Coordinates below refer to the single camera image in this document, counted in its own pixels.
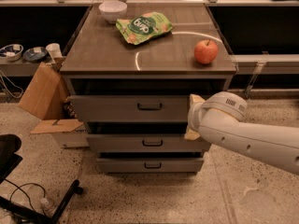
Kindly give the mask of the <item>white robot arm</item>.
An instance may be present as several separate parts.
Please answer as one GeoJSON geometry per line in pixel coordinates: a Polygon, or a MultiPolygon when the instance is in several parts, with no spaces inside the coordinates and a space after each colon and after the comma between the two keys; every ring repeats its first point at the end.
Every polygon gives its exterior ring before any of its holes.
{"type": "Polygon", "coordinates": [[[190,96],[187,140],[199,137],[289,173],[299,175],[299,129],[243,121],[247,102],[221,91],[204,99],[190,96]]]}

